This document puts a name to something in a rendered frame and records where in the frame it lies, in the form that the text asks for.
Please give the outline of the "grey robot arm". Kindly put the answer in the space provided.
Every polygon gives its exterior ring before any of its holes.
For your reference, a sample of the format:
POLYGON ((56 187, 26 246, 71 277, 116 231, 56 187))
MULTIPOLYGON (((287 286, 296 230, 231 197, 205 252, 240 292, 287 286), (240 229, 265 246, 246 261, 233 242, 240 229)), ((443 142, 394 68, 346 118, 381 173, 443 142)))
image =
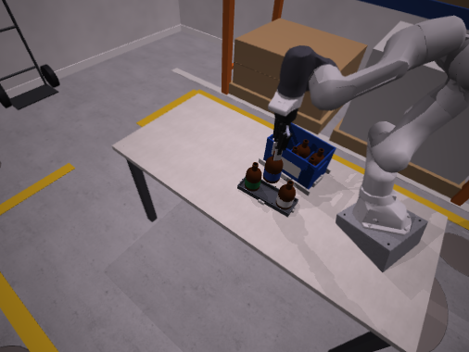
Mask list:
POLYGON ((284 117, 301 106, 309 89, 314 106, 332 111, 432 61, 447 73, 446 82, 407 109, 396 126, 379 121, 368 132, 365 172, 352 211, 364 229, 397 235, 410 231, 411 216, 393 187, 397 172, 407 168, 424 140, 469 107, 469 33, 465 24, 448 16, 402 29, 387 40, 377 64, 346 77, 332 59, 309 46, 298 45, 285 53, 280 82, 268 105, 270 111, 284 117))

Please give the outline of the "brown bottle with green label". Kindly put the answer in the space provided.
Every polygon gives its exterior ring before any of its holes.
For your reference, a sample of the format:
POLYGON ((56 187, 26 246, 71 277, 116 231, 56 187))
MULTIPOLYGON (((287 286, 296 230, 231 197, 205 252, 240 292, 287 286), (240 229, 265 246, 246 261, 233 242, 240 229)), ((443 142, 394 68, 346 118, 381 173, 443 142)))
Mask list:
POLYGON ((253 162, 252 167, 246 172, 245 187, 251 192, 257 191, 260 188, 262 173, 258 166, 258 162, 253 162))

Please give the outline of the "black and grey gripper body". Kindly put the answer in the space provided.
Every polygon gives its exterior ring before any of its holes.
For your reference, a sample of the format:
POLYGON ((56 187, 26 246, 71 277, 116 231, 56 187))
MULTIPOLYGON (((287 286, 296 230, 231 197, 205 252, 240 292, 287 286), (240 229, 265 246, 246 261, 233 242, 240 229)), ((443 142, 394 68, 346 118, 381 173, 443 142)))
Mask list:
POLYGON ((286 126, 288 126, 288 128, 290 129, 290 123, 292 121, 294 121, 297 117, 297 113, 298 113, 298 108, 297 109, 294 109, 293 111, 291 111, 288 115, 286 115, 285 117, 282 116, 282 115, 279 115, 277 113, 274 113, 274 116, 280 120, 280 123, 282 123, 282 130, 281 132, 285 132, 286 130, 286 126))

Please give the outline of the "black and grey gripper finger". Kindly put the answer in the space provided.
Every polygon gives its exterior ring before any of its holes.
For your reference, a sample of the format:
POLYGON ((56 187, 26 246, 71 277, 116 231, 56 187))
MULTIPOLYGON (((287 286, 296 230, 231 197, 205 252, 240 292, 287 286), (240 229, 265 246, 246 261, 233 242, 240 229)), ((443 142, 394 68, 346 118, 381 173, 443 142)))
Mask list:
POLYGON ((288 142, 290 138, 292 137, 292 133, 289 133, 288 126, 286 126, 285 132, 281 132, 281 130, 282 130, 282 123, 279 123, 279 130, 278 130, 279 137, 278 137, 277 146, 275 147, 273 161, 281 160, 283 150, 286 150, 288 142))
POLYGON ((277 142, 278 142, 278 137, 279 137, 279 123, 280 123, 280 120, 278 120, 277 118, 275 118, 274 120, 274 127, 273 127, 273 137, 274 137, 274 142, 273 142, 273 150, 272 150, 272 155, 273 155, 273 152, 275 151, 275 147, 277 146, 277 142))

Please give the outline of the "blue crate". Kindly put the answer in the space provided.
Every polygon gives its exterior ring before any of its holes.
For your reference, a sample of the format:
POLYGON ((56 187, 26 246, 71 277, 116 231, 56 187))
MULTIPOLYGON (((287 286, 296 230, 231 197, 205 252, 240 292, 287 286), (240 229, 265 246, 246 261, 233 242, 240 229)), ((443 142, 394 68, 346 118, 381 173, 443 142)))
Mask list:
MULTIPOLYGON (((282 173, 298 182, 308 190, 312 187, 313 183, 321 176, 324 175, 326 169, 332 159, 333 154, 336 151, 336 148, 327 142, 321 140, 320 138, 314 136, 313 134, 306 132, 305 130, 299 128, 299 126, 291 123, 289 132, 292 133, 292 137, 289 140, 287 149, 283 150, 281 159, 283 160, 283 169, 282 173), (311 150, 310 155, 303 159, 294 154, 292 151, 294 146, 302 145, 303 140, 309 140, 308 147, 311 150), (323 155, 327 156, 315 167, 309 161, 311 155, 318 153, 319 148, 324 150, 323 155), (307 161, 306 161, 307 160, 307 161), (321 166, 322 165, 322 166, 321 166), (320 167, 321 166, 321 167, 320 167), (320 168, 319 168, 320 167, 320 168)), ((273 134, 267 138, 267 143, 265 147, 265 153, 263 160, 267 160, 269 157, 272 157, 273 150, 273 134), (271 139, 270 139, 271 138, 271 139)))

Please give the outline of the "brown bottle with blue label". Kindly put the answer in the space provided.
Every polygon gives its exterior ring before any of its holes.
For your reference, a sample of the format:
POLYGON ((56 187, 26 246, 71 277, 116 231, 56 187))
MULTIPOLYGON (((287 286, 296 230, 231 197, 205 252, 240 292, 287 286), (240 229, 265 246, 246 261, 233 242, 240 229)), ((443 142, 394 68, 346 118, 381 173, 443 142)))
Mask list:
POLYGON ((279 182, 282 169, 283 169, 282 159, 273 161, 274 153, 275 151, 273 152, 273 156, 269 157, 265 162, 263 179, 265 182, 268 182, 268 183, 279 182))

